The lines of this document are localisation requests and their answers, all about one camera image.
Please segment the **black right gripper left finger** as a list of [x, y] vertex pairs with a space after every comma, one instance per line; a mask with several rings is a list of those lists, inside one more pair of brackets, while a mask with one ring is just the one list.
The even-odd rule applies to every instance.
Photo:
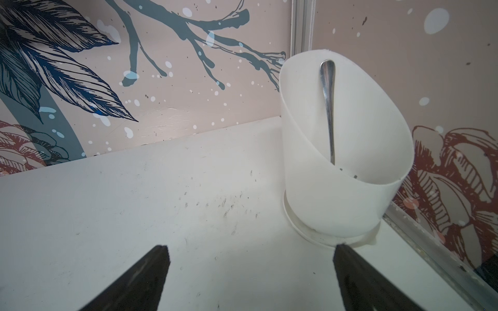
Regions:
[[171, 264], [167, 246], [154, 246], [83, 310], [157, 310]]

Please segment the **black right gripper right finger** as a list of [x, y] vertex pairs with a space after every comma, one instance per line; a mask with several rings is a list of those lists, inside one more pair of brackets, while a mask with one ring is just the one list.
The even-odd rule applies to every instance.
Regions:
[[336, 246], [333, 264], [347, 311], [423, 311], [350, 246]]

